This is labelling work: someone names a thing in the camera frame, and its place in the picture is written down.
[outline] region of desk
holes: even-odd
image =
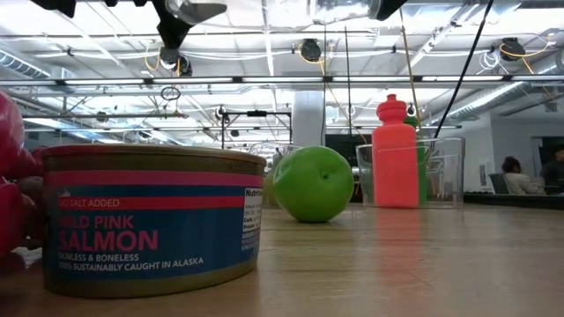
[[[330,224],[303,225],[265,210],[262,235],[250,274],[149,299],[56,296],[36,263],[0,277],[0,316],[562,316],[558,211],[352,206]]]

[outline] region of white column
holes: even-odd
[[[324,145],[323,91],[296,92],[292,108],[293,143],[300,146]]]

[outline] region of salmon can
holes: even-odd
[[[81,144],[43,152],[45,288],[136,298],[256,266],[266,161],[234,151]]]

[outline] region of can label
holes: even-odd
[[[44,261],[52,275],[85,280],[185,276],[228,268],[258,253],[260,176],[78,173],[46,175]]]

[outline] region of wooden table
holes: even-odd
[[[150,299],[41,288],[37,263],[0,277],[0,316],[562,316],[564,213],[503,207],[373,210],[326,225],[265,210],[259,267]]]

